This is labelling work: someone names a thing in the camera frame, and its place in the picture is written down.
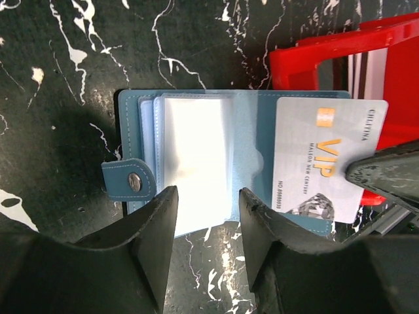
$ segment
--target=card chip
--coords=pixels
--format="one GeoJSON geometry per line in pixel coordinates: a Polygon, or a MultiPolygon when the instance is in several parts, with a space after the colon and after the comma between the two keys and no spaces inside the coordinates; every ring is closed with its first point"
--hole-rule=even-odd
{"type": "Polygon", "coordinates": [[[319,108],[317,111],[317,126],[332,128],[335,117],[335,108],[319,108]]]}

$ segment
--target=black marble surface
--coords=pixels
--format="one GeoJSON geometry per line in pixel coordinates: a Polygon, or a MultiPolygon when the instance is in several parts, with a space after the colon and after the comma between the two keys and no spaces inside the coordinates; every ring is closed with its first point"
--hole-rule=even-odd
{"type": "MultiPolygon", "coordinates": [[[[0,212],[60,241],[122,218],[100,164],[120,158],[125,88],[268,88],[268,52],[418,0],[0,0],[0,212]]],[[[347,238],[337,224],[331,237],[347,238]]],[[[255,310],[240,227],[177,238],[165,313],[255,310]]]]}

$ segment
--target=metal snap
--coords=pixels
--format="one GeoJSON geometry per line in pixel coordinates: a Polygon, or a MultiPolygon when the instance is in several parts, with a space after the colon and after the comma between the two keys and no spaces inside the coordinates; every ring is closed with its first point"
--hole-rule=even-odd
{"type": "Polygon", "coordinates": [[[128,175],[128,183],[130,184],[131,190],[134,192],[139,192],[141,190],[141,179],[137,173],[131,172],[128,175]]]}

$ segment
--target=card holder wallet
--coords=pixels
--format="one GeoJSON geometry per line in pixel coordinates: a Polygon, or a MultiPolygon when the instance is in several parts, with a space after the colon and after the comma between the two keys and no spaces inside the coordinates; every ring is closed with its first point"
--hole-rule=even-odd
{"type": "MultiPolygon", "coordinates": [[[[124,90],[118,95],[123,159],[102,164],[109,197],[128,214],[168,185],[179,189],[175,235],[239,221],[238,193],[272,202],[280,97],[349,98],[348,92],[124,90]],[[133,190],[130,174],[141,181],[133,190]]],[[[331,221],[282,214],[321,236],[331,221]]]]}

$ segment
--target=red plastic stand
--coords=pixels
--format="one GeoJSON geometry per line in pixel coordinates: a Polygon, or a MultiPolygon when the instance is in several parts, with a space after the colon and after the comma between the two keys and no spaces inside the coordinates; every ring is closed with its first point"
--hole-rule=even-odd
{"type": "MultiPolygon", "coordinates": [[[[389,104],[377,149],[419,138],[419,13],[360,24],[359,31],[312,37],[270,53],[275,90],[318,90],[317,68],[325,60],[388,48],[384,97],[389,104]]],[[[362,205],[385,199],[364,191],[362,205]]]]}

